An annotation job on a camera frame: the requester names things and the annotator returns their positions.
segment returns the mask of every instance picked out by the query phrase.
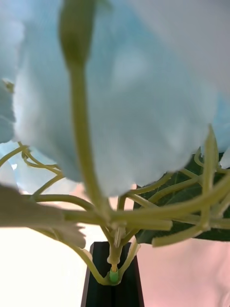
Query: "black base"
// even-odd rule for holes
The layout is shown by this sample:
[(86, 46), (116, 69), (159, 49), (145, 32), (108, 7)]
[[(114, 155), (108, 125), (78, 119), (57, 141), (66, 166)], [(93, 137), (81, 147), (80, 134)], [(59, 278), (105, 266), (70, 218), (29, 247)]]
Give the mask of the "black base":
[[(125, 262), (129, 246), (130, 243), (123, 247), (118, 268)], [(111, 268), (107, 263), (109, 243), (95, 242), (91, 245), (90, 252), (96, 268), (105, 277)], [(81, 307), (144, 307), (137, 257), (135, 256), (117, 286), (98, 284), (87, 269)]]

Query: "flower petal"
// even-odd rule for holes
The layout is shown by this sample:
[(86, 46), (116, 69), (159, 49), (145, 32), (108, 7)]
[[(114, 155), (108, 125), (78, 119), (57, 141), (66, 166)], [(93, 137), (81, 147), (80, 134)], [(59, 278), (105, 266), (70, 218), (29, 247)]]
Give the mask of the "flower petal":
[(212, 126), (217, 139), (218, 150), (223, 153), (230, 147), (230, 101), (221, 95)]
[(23, 28), (5, 16), (0, 4), (0, 143), (13, 137), (14, 115), (12, 109), (17, 50)]
[(199, 73), (230, 94), (230, 2), (128, 0), (149, 28)]
[[(217, 102), (215, 89), (190, 73), (123, 0), (111, 4), (98, 5), (86, 68), (94, 164), (106, 196), (183, 167), (204, 142)], [(26, 29), (15, 131), (80, 181), (58, 18), (42, 20)]]

